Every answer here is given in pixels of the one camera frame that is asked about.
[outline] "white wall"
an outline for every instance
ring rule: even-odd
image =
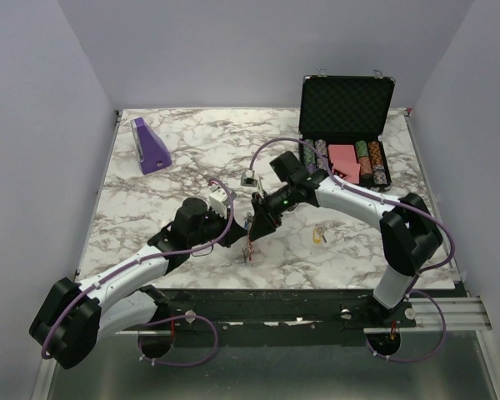
[[[476,0],[413,110],[457,265],[500,351],[500,0]]]
[[[59,0],[120,108],[298,107],[304,75],[397,79],[414,104],[473,0]]]
[[[30,398],[28,328],[71,275],[115,114],[55,0],[0,1],[0,399]]]

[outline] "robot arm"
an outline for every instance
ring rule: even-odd
[[[150,322],[160,310],[159,293],[139,288],[177,268],[190,257],[188,250],[218,238],[228,224],[228,195],[216,187],[209,200],[211,207],[199,198],[186,199],[173,222],[133,256],[107,271],[80,282],[66,277],[56,282],[32,322],[30,335],[44,346],[53,325],[73,305],[47,348],[62,367],[71,368],[91,352],[99,338]],[[217,243],[230,247],[246,235],[247,231],[233,221]]]
[[[283,213],[292,211],[299,203],[331,208],[364,221],[381,232],[383,251],[389,264],[373,296],[384,308],[395,308],[420,267],[443,242],[436,224],[415,212],[349,191],[337,185],[322,169],[310,175],[292,152],[285,152],[272,160],[270,165],[280,181],[287,185],[271,194],[253,194],[255,215],[250,239],[257,240],[274,232],[282,224]],[[255,182],[243,178],[242,184],[250,186]],[[356,187],[356,192],[374,194],[361,187]],[[429,213],[417,194],[385,198]]]

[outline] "purple metronome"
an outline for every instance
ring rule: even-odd
[[[142,174],[155,173],[173,163],[163,140],[142,118],[131,121],[135,153]]]

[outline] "white marble surface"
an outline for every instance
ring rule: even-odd
[[[130,121],[143,117],[172,154],[173,165],[140,173]],[[207,177],[218,177],[237,192],[235,217],[243,225],[252,211],[252,189],[240,187],[243,169],[260,144],[278,136],[298,137],[294,109],[127,110],[120,128],[80,278],[119,263],[143,246],[168,223],[187,197],[207,199]],[[389,192],[421,194],[428,200],[418,160],[402,114],[387,117],[383,143],[391,169]],[[266,190],[281,187],[268,165],[296,144],[278,143],[264,150],[256,170]],[[315,227],[325,228],[327,243],[312,240]],[[258,240],[252,262],[243,263],[244,239],[231,248],[216,246],[206,257],[191,257],[158,279],[160,288],[374,288],[385,269],[380,233],[348,215],[302,205],[287,213],[283,226],[267,240]],[[444,256],[440,248],[432,262]],[[419,288],[453,288],[447,268],[427,272]]]

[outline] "poker chip case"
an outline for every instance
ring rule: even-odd
[[[393,78],[383,76],[306,76],[298,126],[301,139],[322,139],[328,146],[377,142],[387,184],[362,180],[360,186],[388,190],[392,182],[381,137],[394,86]],[[303,161],[303,145],[300,145],[299,155]]]

